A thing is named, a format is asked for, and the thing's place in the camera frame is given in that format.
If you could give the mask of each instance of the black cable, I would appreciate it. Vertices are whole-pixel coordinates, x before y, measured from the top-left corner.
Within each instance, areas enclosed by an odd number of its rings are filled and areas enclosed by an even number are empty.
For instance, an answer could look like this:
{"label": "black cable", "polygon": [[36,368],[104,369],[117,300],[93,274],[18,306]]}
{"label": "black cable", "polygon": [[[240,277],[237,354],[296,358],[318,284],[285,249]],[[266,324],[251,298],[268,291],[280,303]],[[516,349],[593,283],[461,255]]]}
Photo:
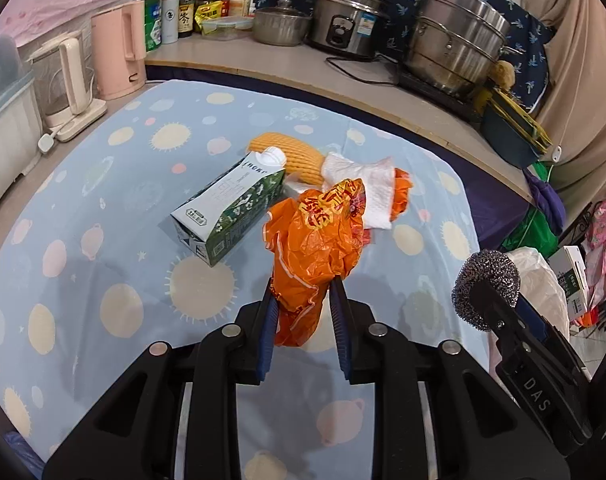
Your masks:
{"label": "black cable", "polygon": [[346,76],[351,77],[352,79],[360,82],[360,83],[366,83],[368,85],[380,85],[380,86],[396,86],[398,81],[396,81],[396,78],[394,81],[369,81],[367,79],[361,79],[360,77],[357,77],[353,74],[350,74],[346,69],[338,66],[334,61],[356,61],[359,63],[371,63],[373,61],[379,60],[379,59],[386,59],[389,60],[388,57],[382,56],[382,54],[376,54],[376,56],[374,57],[374,59],[368,59],[368,60],[356,60],[356,59],[347,59],[344,57],[326,57],[325,58],[325,62],[328,65],[333,66],[334,68],[336,68],[337,70],[339,70],[340,72],[343,72]]}

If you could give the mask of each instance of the kettle handle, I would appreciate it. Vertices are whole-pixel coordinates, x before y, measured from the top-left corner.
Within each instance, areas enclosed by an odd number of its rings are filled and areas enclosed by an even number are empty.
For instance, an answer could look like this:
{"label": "kettle handle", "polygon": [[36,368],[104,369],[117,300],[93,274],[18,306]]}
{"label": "kettle handle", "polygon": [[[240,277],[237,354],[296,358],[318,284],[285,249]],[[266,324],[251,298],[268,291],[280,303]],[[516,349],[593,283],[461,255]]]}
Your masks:
{"label": "kettle handle", "polygon": [[123,51],[127,61],[145,59],[143,1],[125,4],[122,9]]}
{"label": "kettle handle", "polygon": [[70,111],[74,115],[83,113],[90,104],[86,91],[86,80],[83,66],[85,59],[81,59],[81,48],[77,38],[67,38],[59,44],[63,82],[70,102]]}

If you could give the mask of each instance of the green and white carton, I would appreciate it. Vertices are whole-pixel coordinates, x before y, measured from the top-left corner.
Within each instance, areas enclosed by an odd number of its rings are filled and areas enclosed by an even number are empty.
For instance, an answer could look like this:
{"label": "green and white carton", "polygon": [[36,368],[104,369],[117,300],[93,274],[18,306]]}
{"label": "green and white carton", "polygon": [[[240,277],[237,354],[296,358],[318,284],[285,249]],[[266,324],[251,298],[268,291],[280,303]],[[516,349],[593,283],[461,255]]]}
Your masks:
{"label": "green and white carton", "polygon": [[179,239],[214,266],[281,193],[285,154],[250,152],[172,212]]}

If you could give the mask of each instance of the cooking pot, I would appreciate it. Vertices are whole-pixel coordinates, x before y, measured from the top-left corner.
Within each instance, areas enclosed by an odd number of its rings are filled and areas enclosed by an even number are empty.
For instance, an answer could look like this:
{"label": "cooking pot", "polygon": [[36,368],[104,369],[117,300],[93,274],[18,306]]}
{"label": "cooking pot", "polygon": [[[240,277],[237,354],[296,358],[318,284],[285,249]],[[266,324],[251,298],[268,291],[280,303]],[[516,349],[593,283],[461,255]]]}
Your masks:
{"label": "cooking pot", "polygon": [[279,0],[276,7],[257,9],[253,37],[261,43],[280,46],[298,45],[307,34],[312,18],[291,8],[289,0]]}
{"label": "cooking pot", "polygon": [[403,63],[417,77],[455,97],[483,84],[504,52],[510,23],[483,0],[421,0]]}
{"label": "cooking pot", "polygon": [[353,59],[372,59],[376,40],[388,20],[389,0],[315,0],[312,27],[307,37],[312,46]]}

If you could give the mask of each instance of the rice cooker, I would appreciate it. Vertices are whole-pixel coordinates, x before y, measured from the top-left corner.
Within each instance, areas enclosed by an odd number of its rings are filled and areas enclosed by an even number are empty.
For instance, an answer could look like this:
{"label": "rice cooker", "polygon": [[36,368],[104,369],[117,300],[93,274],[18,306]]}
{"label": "rice cooker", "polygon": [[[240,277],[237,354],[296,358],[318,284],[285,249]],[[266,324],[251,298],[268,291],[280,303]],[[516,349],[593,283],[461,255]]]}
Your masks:
{"label": "rice cooker", "polygon": [[307,42],[352,59],[372,59],[389,0],[314,0]]}

